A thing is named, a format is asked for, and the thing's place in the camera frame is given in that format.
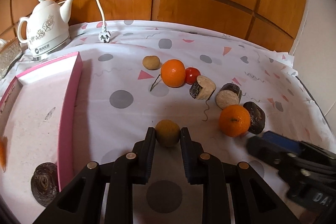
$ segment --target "power plug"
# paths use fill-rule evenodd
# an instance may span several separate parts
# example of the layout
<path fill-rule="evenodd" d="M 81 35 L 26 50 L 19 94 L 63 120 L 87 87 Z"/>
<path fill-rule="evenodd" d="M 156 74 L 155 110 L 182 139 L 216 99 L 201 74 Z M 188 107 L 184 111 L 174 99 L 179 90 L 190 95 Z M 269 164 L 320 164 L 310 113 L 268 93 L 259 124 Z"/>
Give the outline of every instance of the power plug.
<path fill-rule="evenodd" d="M 110 32 L 106 30 L 106 25 L 103 25 L 101 28 L 102 30 L 99 33 L 100 42 L 109 43 L 111 38 Z"/>

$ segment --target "kettle handle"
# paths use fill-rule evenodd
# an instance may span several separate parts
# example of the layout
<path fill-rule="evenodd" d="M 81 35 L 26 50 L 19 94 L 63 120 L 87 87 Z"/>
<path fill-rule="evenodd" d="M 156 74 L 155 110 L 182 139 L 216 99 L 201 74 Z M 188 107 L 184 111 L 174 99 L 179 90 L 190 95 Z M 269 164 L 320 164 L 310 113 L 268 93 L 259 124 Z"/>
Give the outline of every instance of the kettle handle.
<path fill-rule="evenodd" d="M 21 43 L 27 43 L 28 39 L 23 39 L 21 35 L 21 27 L 24 21 L 28 22 L 29 17 L 21 17 L 19 21 L 19 25 L 17 27 L 17 38 Z"/>

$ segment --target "screw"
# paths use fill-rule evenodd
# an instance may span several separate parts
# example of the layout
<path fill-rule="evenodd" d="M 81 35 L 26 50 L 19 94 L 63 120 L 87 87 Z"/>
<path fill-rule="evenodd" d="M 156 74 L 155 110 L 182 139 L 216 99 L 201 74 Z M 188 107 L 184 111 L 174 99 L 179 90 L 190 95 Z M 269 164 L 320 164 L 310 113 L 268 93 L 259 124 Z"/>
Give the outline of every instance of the screw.
<path fill-rule="evenodd" d="M 90 161 L 86 167 L 88 167 L 89 169 L 95 169 L 97 167 L 97 163 L 95 161 Z"/>
<path fill-rule="evenodd" d="M 242 161 L 239 163 L 239 167 L 241 169 L 247 169 L 248 167 L 250 167 L 250 165 L 247 162 Z"/>
<path fill-rule="evenodd" d="M 210 159 L 210 154 L 208 154 L 208 153 L 202 153 L 202 154 L 200 154 L 200 156 L 199 156 L 202 160 L 208 160 L 208 159 Z"/>
<path fill-rule="evenodd" d="M 273 163 L 274 163 L 274 164 L 279 164 L 279 163 L 281 163 L 281 160 L 280 160 L 280 159 L 275 159 L 275 160 L 273 161 Z"/>
<path fill-rule="evenodd" d="M 301 169 L 301 174 L 304 175 L 305 177 L 310 176 L 310 172 L 305 169 Z"/>
<path fill-rule="evenodd" d="M 126 158 L 129 160 L 135 159 L 137 157 L 137 155 L 133 152 L 127 153 L 126 154 Z"/>

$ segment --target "dried stem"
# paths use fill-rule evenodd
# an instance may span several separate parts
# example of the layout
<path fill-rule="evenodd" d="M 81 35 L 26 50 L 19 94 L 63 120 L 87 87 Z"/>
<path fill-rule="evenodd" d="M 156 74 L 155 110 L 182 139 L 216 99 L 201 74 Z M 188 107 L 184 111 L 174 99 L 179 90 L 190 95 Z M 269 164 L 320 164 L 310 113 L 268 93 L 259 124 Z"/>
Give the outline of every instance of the dried stem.
<path fill-rule="evenodd" d="M 151 89 L 149 90 L 150 92 L 153 90 L 154 85 L 155 85 L 156 81 L 158 80 L 158 78 L 160 77 L 160 75 L 161 75 L 161 74 L 159 74 L 159 75 L 156 77 L 156 79 L 155 79 L 153 85 L 151 86 Z"/>

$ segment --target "cherry tomato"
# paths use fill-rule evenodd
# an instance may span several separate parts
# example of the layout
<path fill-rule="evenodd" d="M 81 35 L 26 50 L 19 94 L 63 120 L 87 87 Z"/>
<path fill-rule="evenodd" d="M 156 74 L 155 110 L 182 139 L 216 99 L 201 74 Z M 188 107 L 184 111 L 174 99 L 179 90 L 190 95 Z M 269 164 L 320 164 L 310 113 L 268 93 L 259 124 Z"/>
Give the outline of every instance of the cherry tomato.
<path fill-rule="evenodd" d="M 185 82 L 189 85 L 192 85 L 196 82 L 198 75 L 201 75 L 200 71 L 196 68 L 186 68 L 185 69 Z"/>

